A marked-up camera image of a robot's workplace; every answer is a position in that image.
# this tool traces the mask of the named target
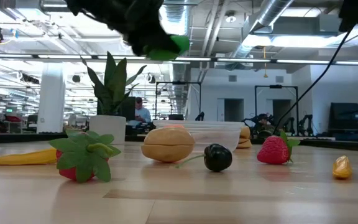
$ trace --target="table surface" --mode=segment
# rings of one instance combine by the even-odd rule
[[[299,146],[294,164],[270,166],[257,161],[254,146],[237,150],[228,170],[212,173],[202,159],[181,169],[154,162],[139,146],[127,142],[109,161],[109,183],[76,184],[54,165],[0,166],[0,223],[358,224],[358,152]],[[46,147],[0,144],[0,155]],[[350,180],[332,177],[341,155],[350,158]]]

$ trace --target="ceiling duct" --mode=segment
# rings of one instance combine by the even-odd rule
[[[175,4],[169,4],[169,5],[163,5],[162,10],[160,10],[160,13],[164,13],[162,15],[162,23],[166,24],[165,26],[173,26],[178,27],[180,30],[182,30],[182,33],[184,32],[185,35],[188,34],[189,30],[189,21],[190,21],[190,7],[185,5],[175,5]],[[190,68],[186,64],[173,64],[172,65],[172,80],[171,81],[188,81],[186,79],[187,73],[190,74]],[[176,86],[173,85],[173,94],[175,99],[179,98],[181,100],[173,100],[173,105],[176,106],[178,113],[182,113],[183,109],[186,105],[186,95],[183,95],[183,87],[182,86]]]
[[[253,31],[262,27],[271,27],[273,23],[280,17],[286,8],[294,0],[264,0],[260,11],[248,16],[242,27],[242,39],[245,38]],[[252,50],[252,47],[243,46],[241,43],[237,49],[231,54],[234,58],[244,58]],[[246,66],[239,63],[229,63],[225,66],[227,70],[244,69]]]

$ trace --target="ceiling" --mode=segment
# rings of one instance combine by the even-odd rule
[[[167,4],[184,1],[166,1]],[[186,1],[185,9],[189,12],[186,18],[188,29],[183,29],[182,23],[173,23],[162,20],[164,29],[174,34],[187,34],[191,40],[189,56],[200,56],[203,48],[207,26],[213,19],[218,19],[221,9],[219,6],[215,18],[211,18],[213,0]],[[260,10],[260,0],[232,0],[229,1],[226,11],[234,11],[236,21],[226,22],[224,19],[218,32],[211,55],[228,54],[233,52],[242,42],[241,28],[247,16]],[[56,6],[63,4],[62,0],[46,0],[44,4]],[[285,17],[316,17],[320,14],[338,14],[340,1],[308,1],[295,0],[282,14]],[[34,9],[20,9],[17,11],[0,10],[0,27],[4,40],[0,44],[0,54],[82,54],[103,55],[107,51],[113,55],[132,55],[131,49],[126,46],[119,33],[111,31],[105,24],[95,22],[88,17],[79,14],[74,16],[65,7],[48,7],[44,11]],[[333,49],[274,47],[265,49],[252,49],[254,58],[312,58],[319,59],[329,55]],[[341,60],[358,60],[358,54],[354,54],[354,48],[346,49],[342,53]],[[64,62],[67,68],[66,92],[66,118],[69,114],[78,113],[84,116],[95,114],[96,103],[91,89],[91,81],[86,74],[86,67],[79,62]],[[128,75],[135,74],[144,63],[129,63]],[[90,62],[89,66],[103,77],[104,62]],[[255,63],[251,69],[259,70],[264,65]],[[20,73],[32,76],[42,82],[43,62],[0,60],[0,106],[18,105],[21,103],[21,113],[36,113],[39,103],[40,86],[24,83],[18,77]],[[268,65],[268,69],[283,69],[291,72],[297,67],[293,65]],[[74,75],[79,75],[81,81],[72,81]],[[174,66],[170,63],[147,64],[143,74],[134,83],[140,83],[133,92],[134,96],[142,96],[146,99],[145,107],[154,113],[155,85],[147,81],[148,75],[155,75],[157,81],[171,82],[178,79],[190,80],[186,75],[178,77]],[[183,113],[187,87],[173,88],[167,85],[158,98],[158,114]]]

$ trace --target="wall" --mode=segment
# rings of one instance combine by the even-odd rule
[[[315,81],[325,65],[311,66],[311,81]],[[358,103],[358,66],[332,66],[314,86],[313,122],[319,133],[328,128],[332,103]]]
[[[198,69],[192,69],[192,77],[198,76]],[[284,76],[282,85],[291,85],[291,75],[285,70],[268,70],[268,78],[264,78],[264,71],[254,72],[252,70],[226,70],[211,69],[208,71],[202,84],[201,111],[204,111],[204,120],[216,121],[218,98],[243,99],[244,118],[250,118],[255,114],[254,87],[255,85],[276,85],[275,77]],[[229,83],[228,75],[237,75],[237,82]],[[257,107],[258,113],[266,113],[272,108],[275,99],[292,100],[294,96],[286,89],[258,89]],[[198,115],[198,92],[191,88],[188,100],[188,119],[194,120]]]

